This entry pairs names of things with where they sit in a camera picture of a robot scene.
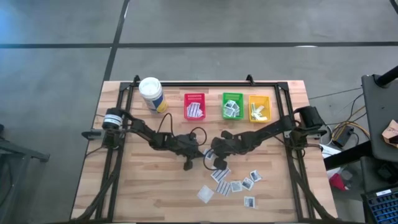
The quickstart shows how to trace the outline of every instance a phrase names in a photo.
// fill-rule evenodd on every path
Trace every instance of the yellow bin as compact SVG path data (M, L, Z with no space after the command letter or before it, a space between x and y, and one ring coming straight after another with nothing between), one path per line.
M262 111L260 113L263 117L267 117L267 120L259 121L259 120L254 119L251 116L251 112L252 112L251 104L252 103L255 104L256 108L258 108L260 106L264 107L264 109L262 109ZM271 101L268 96L258 96L258 95L250 95L249 96L249 119L250 119L250 122L253 122L253 123L266 123L266 122L271 121Z

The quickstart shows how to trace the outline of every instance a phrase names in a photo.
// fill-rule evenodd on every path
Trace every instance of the wire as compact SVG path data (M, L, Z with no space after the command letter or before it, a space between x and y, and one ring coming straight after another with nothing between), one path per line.
M211 169L211 168L209 168L208 166L206 166L205 159L206 159L207 154L208 154L210 151L213 151L213 152L214 152L214 149L209 149L209 150L207 150L207 152L205 153L205 156L203 156L203 165L205 166L206 169L211 170L211 171L215 171L215 170L217 170L217 169Z
M103 148L103 146L101 146L101 147L99 147L99 148L97 148L97 149L92 150L91 152L89 152L89 153L86 154L85 158L87 158L87 156L90 155L91 153L94 153L94 152L96 152L96 151L98 151L98 150L100 150L100 149L102 149L102 148Z
M331 96L331 95L335 95L335 94L339 94L339 93L346 93L348 91L353 91L353 90L358 90L358 89L362 89L362 87L353 88L353 89L350 89L350 90L339 91L337 93L330 93L330 94L326 94L326 95L322 95L322 96L316 96L316 97L309 98L309 100L321 98L321 97L324 97L324 96Z
M366 129L364 129L362 126L360 126L359 124L357 124L357 123L355 123L355 122L350 122L350 123L345 123L345 124L341 124L341 125L342 125L342 126L337 125L337 126L335 127L335 129L333 130L333 132L332 132L332 138L333 138L333 140L336 140L336 139L335 139L335 134L336 134L336 132L337 132L339 129L345 127L345 126L354 126L354 127L359 128L359 129L366 135L366 137L370 140L370 134L368 133L368 131L367 131Z
M331 143L332 140L333 140L333 131L331 130L331 128L330 128L329 125L326 125L326 127L329 129L329 136L330 136L330 141L328 142L328 144L325 144L326 146L328 146L328 145L330 145L330 143ZM323 135L323 136L321 137L321 140L320 140L321 144L324 144L324 143L322 143L322 139L323 139L324 136L325 136L325 135Z
M278 141L280 141L284 146L291 148L293 151L303 151L303 155L302 157L304 158L305 156L305 149L306 147L317 147L320 148L321 151L323 150L322 146L318 145L318 144L304 144L302 146L296 146L296 147L292 147L290 145L285 144L285 142L283 142L280 138L278 138L277 136L273 136L274 138L276 138Z
M195 127L195 128L193 128L192 131L189 133L189 137L191 138L191 134L192 134L193 131L196 130L196 129L201 129L201 130L203 131L203 133L205 133L205 140L203 141L202 144L199 145L199 146L202 146L202 145L204 145L204 144L206 143L206 141L207 141L207 133L206 133L206 131L205 131L203 128L201 128L201 127Z
M340 114L347 106L351 105L353 103L354 100L351 100L349 103L347 103L347 105L345 105L341 110L339 110L339 112L337 114Z
M0 208L2 207L2 205L4 204L4 202L6 202L8 195L10 194L11 189L14 186L13 180L12 180L12 172L11 172L11 165L10 162L7 160L7 166L8 166L8 174L9 174L9 178L10 178L10 187L8 188L8 191L6 193L6 196L4 196L4 198L1 200L0 202Z
M355 122L355 121L359 120L360 118L362 118L362 117L365 116L365 115L366 115L366 112L365 112L365 114L362 114L361 116L359 116L359 117L356 118L355 120L349 121L349 122L350 122L350 123Z
M157 129L157 132L156 132L156 133L159 133L159 131L160 131L162 125L163 125L163 121L164 121L164 119L166 118L167 115L170 116L170 131L171 131L171 133L172 133L172 136L175 137L175 136L174 136L174 131L173 131L173 116L172 116L172 114L170 114L170 113L167 113L167 114L164 115L164 117L162 118L162 121L160 122L159 128ZM206 133L206 131L205 131L203 128L201 128L201 127L195 127L195 128L193 128L193 129L191 130L191 132L189 133L189 137L191 138L191 134L192 134L193 131L196 130L196 129L201 129L201 130L203 131L203 133L205 133L205 140L204 140L200 145L198 145L198 146L202 146L202 145L204 145L204 144L206 143L206 141L207 141L207 133Z
M349 114L349 117L347 118L347 120L342 121L342 122L338 122L338 123L330 123L330 124L325 124L325 122L324 122L324 125L341 124L341 123L344 123L344 122L349 121L356 113L358 113L359 111L361 111L361 110L365 107L365 106L363 106L363 107L361 107L360 109L356 110L356 111L353 113L355 101L356 101L357 99L359 99L359 97L361 97L361 96L363 96L363 93L360 94L359 96L357 96L357 97L355 98L355 100L353 101L353 105L351 106L351 113Z
M359 145L359 136L355 132L353 132L353 134L356 136L356 145L355 146L357 146L357 145Z
M164 117L162 118L162 121L160 122L159 128L157 129L157 132L156 132L156 133L159 133L160 128L162 127L163 121L164 121L164 119L166 118L167 115L170 115L170 131L171 131L171 133L172 133L172 136L174 137L174 131L173 131L173 116L172 116L172 114L170 114L170 113L167 113L167 114L164 115Z

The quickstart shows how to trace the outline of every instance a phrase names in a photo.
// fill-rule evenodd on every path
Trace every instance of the yellow label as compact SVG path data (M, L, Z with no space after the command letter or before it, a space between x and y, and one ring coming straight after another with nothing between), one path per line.
M167 102L163 99L163 101L160 103L160 105L156 108L156 111L158 113L163 113L167 109Z

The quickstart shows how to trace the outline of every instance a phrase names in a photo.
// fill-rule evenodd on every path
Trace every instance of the yellow cable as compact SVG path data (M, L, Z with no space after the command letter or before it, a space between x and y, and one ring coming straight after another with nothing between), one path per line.
M333 139L333 140L336 140L335 139L335 135L336 135L336 133L334 133L334 131L340 126L340 125L348 125L348 126L355 126L355 127L357 127L357 128L359 128L360 130L362 130L366 135L367 135L367 137L369 137L370 138L370 134L368 133L368 131L366 130L366 129L364 129L362 126L360 126L359 124L357 124L357 123L354 123L354 122L346 122L346 123L340 123L340 124L338 124L334 129L333 129L333 134L331 135L331 138Z
M360 112L363 108L365 108L365 106L362 106L360 109L356 110L349 118L352 118L356 113ZM352 126L355 126L355 127L359 128L359 129L361 129L361 130L370 138L370 134L368 133L368 131L367 131L366 129L364 129L362 126L360 126L359 124L357 124L357 123L355 123L355 122L352 122L352 121L344 121L344 122L341 122L340 124L337 124L336 127L333 129L331 138L332 138L333 140L335 140L335 141L336 141L336 139L335 139L335 130L336 130L338 127L340 127L341 125L345 125L345 126L347 126L347 125L352 125Z

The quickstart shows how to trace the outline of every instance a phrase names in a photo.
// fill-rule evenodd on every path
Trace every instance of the green bin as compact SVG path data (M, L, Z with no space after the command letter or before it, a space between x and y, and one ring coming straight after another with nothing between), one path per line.
M224 114L224 105L228 100L235 101L239 106L239 116L229 117ZM221 105L221 113L224 119L243 119L244 108L243 108L243 94L242 93L223 93L223 104Z

